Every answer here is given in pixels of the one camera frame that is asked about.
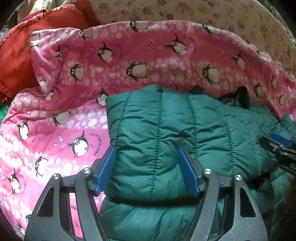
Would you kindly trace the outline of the pink penguin print blanket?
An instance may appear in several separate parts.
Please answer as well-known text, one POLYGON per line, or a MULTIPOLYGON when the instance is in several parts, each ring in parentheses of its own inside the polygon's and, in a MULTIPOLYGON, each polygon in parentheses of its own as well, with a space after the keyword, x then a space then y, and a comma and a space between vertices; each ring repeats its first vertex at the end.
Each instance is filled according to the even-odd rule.
POLYGON ((55 240, 31 221, 43 211, 84 240, 74 179, 103 157, 116 161, 94 197, 108 240, 182 240, 199 201, 178 149, 216 175, 240 175, 259 210, 256 237, 274 239, 295 205, 294 178, 261 137, 295 138, 295 73, 232 32, 190 21, 120 22, 30 36, 38 85, 21 90, 1 124, 1 210, 20 240, 55 240))

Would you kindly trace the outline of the green fabric at bedside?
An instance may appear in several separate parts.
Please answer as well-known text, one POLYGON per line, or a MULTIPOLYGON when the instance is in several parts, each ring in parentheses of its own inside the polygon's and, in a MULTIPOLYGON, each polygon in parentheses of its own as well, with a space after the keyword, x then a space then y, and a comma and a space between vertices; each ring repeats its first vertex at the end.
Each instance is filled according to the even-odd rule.
POLYGON ((5 103, 0 104, 0 124, 2 124, 3 119, 5 118, 7 112, 8 112, 9 106, 7 106, 5 103))

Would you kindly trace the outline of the red knitted blanket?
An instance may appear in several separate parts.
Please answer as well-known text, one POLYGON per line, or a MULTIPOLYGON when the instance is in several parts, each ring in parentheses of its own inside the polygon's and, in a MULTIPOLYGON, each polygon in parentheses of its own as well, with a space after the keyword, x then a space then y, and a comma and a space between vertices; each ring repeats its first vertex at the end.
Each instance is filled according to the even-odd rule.
POLYGON ((9 30, 1 40, 1 102, 10 103, 21 90, 38 85, 31 60, 32 32, 65 27, 82 30, 96 25, 99 22, 90 1, 70 1, 36 11, 9 30))

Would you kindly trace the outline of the beige floral bed sheet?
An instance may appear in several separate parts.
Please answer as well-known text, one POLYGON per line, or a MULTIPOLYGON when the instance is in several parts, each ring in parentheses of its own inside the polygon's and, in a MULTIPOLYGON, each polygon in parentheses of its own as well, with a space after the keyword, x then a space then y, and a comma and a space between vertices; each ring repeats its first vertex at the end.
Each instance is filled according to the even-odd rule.
POLYGON ((102 24, 186 20, 227 30, 295 72, 295 34, 267 1, 91 1, 102 24))

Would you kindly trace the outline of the beige cloth on bed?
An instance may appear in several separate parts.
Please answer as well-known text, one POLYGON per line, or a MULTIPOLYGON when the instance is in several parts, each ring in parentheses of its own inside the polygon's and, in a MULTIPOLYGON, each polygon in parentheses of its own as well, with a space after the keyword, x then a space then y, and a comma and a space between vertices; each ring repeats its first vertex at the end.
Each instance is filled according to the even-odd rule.
POLYGON ((51 10, 71 2, 70 0, 27 0, 18 10, 17 22, 20 23, 26 16, 36 11, 51 10))

